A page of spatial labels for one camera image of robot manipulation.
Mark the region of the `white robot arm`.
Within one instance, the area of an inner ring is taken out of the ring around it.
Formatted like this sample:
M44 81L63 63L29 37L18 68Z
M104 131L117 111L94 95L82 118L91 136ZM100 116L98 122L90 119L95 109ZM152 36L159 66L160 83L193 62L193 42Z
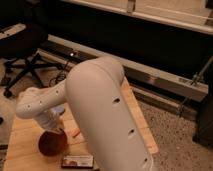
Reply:
M47 90L27 89L16 115L45 123L47 110L66 103L100 171L156 171L122 94L124 77L122 64L112 57L86 60Z

